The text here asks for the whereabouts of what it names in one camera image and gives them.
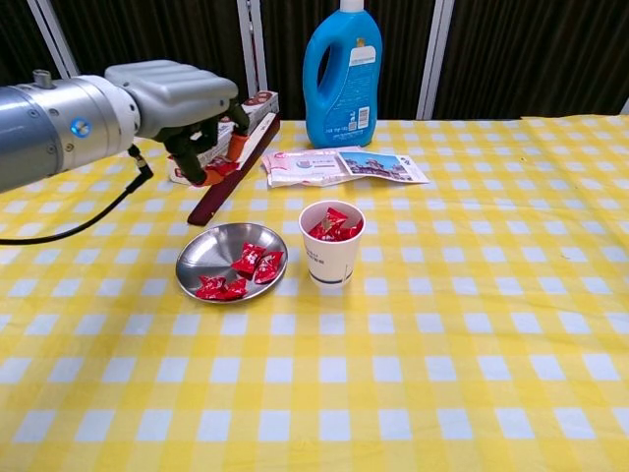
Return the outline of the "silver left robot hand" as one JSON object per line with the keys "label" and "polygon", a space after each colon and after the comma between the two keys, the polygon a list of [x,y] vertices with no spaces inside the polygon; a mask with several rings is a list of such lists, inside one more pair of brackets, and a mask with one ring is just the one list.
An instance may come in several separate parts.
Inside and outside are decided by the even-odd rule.
{"label": "silver left robot hand", "polygon": [[163,144],[191,184],[211,186],[198,155],[217,144],[218,121],[224,115],[235,122],[235,129],[222,160],[239,158],[250,121],[234,82],[170,60],[110,66],[105,79],[134,99],[141,116],[139,136]]}

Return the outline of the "round steel plate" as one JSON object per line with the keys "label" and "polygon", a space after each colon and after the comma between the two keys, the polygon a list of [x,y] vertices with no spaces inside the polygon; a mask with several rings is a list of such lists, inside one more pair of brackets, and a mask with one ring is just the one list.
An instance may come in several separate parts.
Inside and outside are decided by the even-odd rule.
{"label": "round steel plate", "polygon": [[[255,284],[254,275],[237,272],[231,264],[242,254],[243,245],[250,242],[265,247],[265,252],[282,251],[284,256],[277,277],[267,284]],[[208,303],[236,303],[255,298],[269,290],[284,275],[288,249],[273,230],[254,223],[227,223],[209,228],[193,239],[180,253],[176,262],[176,276],[182,289],[191,297]],[[248,293],[241,299],[225,301],[202,300],[195,295],[200,288],[200,276],[222,276],[226,284],[243,277],[248,280]]]}

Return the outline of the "black pleated curtain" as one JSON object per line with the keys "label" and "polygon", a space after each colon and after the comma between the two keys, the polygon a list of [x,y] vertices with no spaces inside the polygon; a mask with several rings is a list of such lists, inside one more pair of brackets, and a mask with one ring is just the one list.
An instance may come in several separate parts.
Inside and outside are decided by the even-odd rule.
{"label": "black pleated curtain", "polygon": [[[83,74],[171,59],[247,91],[237,0],[50,0]],[[366,0],[383,40],[378,115],[412,119],[436,0]],[[617,114],[629,99],[629,0],[454,0],[432,115]]]}

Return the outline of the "white red cling film box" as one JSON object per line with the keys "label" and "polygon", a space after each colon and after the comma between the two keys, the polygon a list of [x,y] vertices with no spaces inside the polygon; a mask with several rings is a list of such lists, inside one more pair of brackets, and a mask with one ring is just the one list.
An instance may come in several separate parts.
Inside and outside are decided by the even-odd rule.
{"label": "white red cling film box", "polygon": [[[245,100],[242,103],[242,108],[249,117],[250,126],[248,129],[248,137],[250,137],[268,113],[279,112],[278,93],[275,91],[261,90]],[[198,155],[198,161],[201,167],[207,167],[207,165],[212,164],[213,161],[218,162],[227,155],[234,129],[235,122],[227,115],[220,118],[217,126],[217,144]],[[168,177],[171,182],[181,185],[190,185],[190,182],[184,177],[183,172],[171,157],[168,157],[167,168]]]}

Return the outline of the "dark red folded fan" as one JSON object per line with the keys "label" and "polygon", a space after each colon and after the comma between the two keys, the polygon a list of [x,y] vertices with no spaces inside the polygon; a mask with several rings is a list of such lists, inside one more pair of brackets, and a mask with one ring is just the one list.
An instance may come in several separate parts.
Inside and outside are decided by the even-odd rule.
{"label": "dark red folded fan", "polygon": [[239,167],[218,184],[212,185],[189,214],[187,222],[194,226],[206,226],[230,197],[239,183],[257,165],[260,157],[280,130],[280,117],[268,113],[245,143]]}

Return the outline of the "pink wet wipes pack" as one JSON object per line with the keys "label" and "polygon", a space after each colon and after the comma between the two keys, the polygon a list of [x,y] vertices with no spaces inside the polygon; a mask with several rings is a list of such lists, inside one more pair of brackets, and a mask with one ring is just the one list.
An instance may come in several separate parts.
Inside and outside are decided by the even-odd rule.
{"label": "pink wet wipes pack", "polygon": [[271,188],[327,187],[356,179],[340,153],[360,150],[360,147],[332,147],[281,151],[264,155],[261,162]]}

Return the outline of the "blue detergent bottle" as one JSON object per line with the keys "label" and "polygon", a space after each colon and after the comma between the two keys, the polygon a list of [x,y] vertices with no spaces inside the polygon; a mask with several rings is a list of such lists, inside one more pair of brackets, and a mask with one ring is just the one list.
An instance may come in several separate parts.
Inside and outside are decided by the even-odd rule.
{"label": "blue detergent bottle", "polygon": [[340,0],[306,48],[306,129],[316,148],[368,145],[377,121],[382,38],[365,0]]}

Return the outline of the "building photo postcard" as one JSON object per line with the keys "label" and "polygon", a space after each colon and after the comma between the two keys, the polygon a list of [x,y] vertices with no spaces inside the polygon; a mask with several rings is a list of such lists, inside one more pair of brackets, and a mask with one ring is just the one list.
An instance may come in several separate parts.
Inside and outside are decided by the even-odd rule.
{"label": "building photo postcard", "polygon": [[340,151],[349,174],[376,177],[403,184],[427,184],[429,178],[408,155],[382,154],[362,150]]}

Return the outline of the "white paper cup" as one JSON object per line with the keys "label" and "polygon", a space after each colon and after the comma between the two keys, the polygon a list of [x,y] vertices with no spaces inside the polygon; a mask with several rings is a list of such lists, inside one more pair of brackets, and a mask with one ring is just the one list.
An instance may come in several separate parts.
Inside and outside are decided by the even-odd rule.
{"label": "white paper cup", "polygon": [[[311,237],[309,231],[320,223],[329,207],[334,207],[348,216],[341,227],[352,226],[362,218],[364,220],[362,232],[347,241],[332,241],[329,238],[321,241]],[[320,201],[307,206],[300,214],[298,222],[313,282],[320,287],[345,285],[353,274],[359,243],[364,233],[366,222],[364,214],[357,207],[342,201]]]}

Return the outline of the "yellow white checkered tablecloth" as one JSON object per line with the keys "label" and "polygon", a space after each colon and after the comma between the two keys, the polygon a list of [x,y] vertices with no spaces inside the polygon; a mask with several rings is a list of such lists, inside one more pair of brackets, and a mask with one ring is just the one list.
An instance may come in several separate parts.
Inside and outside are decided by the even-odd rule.
{"label": "yellow white checkered tablecloth", "polygon": [[[215,216],[278,232],[284,278],[180,288],[201,190],[154,177],[89,231],[0,247],[0,472],[629,472],[629,117],[382,122],[420,186],[268,189]],[[320,287],[298,219],[365,216]]]}

